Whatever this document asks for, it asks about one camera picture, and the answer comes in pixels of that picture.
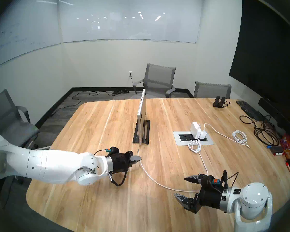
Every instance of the television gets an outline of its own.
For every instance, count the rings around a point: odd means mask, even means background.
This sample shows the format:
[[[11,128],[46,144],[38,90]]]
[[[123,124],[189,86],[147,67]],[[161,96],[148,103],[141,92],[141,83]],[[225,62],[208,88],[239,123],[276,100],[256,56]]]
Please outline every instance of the television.
[[[242,0],[229,75],[262,96],[259,105],[290,135],[290,25],[258,0]]]

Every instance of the white charger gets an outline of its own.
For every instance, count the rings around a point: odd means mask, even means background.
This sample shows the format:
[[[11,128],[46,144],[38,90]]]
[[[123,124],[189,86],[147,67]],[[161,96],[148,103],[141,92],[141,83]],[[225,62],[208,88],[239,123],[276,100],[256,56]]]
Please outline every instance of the white charger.
[[[198,124],[197,122],[192,122],[191,124],[191,128],[190,131],[193,135],[193,138],[197,139],[204,139],[206,136],[206,131],[205,130],[201,130],[201,125]]]

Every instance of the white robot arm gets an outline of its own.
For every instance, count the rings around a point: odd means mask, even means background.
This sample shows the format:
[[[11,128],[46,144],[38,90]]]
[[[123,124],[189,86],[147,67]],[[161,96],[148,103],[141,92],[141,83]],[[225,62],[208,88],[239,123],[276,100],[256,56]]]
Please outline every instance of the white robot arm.
[[[71,180],[81,185],[89,185],[98,179],[109,176],[116,186],[126,178],[128,168],[142,158],[132,151],[125,154],[111,147],[105,149],[107,156],[94,156],[88,152],[75,153],[62,150],[29,150],[10,144],[0,135],[0,157],[6,154],[0,168],[0,179],[9,175],[20,175],[47,183],[61,184]],[[112,174],[125,172],[118,185]]]
[[[234,231],[252,232],[264,231],[270,226],[272,217],[272,194],[261,183],[251,183],[244,188],[229,187],[227,183],[227,171],[222,178],[215,179],[212,175],[193,175],[184,178],[191,183],[201,184],[200,193],[194,198],[187,198],[180,194],[174,194],[178,202],[186,209],[197,213],[202,206],[220,209],[225,213],[235,213]],[[241,216],[247,220],[253,220],[265,209],[265,217],[262,220],[245,223]]]

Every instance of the conference table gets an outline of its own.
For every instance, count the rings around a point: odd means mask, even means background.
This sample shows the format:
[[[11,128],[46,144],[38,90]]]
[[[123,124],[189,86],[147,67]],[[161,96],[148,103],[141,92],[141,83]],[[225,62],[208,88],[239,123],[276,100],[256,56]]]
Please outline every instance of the conference table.
[[[200,156],[188,146],[177,146],[174,131],[189,131],[197,121],[211,124],[232,137],[235,130],[247,135],[250,148],[216,133],[206,131],[214,145],[204,145],[201,155],[209,175],[221,178],[239,172],[234,186],[252,182],[265,184],[273,196],[273,213],[290,198],[290,174],[284,156],[273,156],[254,136],[254,126],[240,121],[244,112],[231,102],[214,108],[214,99],[146,99],[146,119],[150,120],[149,144],[133,144],[140,100],[88,102],[81,105],[62,129],[51,149],[90,152],[118,147],[121,153],[139,149],[142,164],[157,182],[178,190],[200,190],[200,185],[184,177],[205,174]],[[105,151],[96,155],[106,155]],[[124,173],[113,175],[120,182]],[[48,184],[32,180],[27,203],[34,211],[73,231],[233,231],[234,213],[202,207],[197,214],[185,210],[175,199],[175,191],[154,183],[140,163],[129,168],[123,185],[116,187],[108,177],[89,186],[76,181]],[[195,193],[179,192],[187,197]]]

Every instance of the keyboard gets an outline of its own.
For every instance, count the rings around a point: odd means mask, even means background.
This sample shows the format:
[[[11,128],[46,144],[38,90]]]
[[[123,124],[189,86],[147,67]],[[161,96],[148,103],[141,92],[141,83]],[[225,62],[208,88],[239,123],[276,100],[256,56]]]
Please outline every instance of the keyboard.
[[[237,101],[236,102],[250,118],[257,121],[263,121],[263,115],[251,107],[246,101]]]

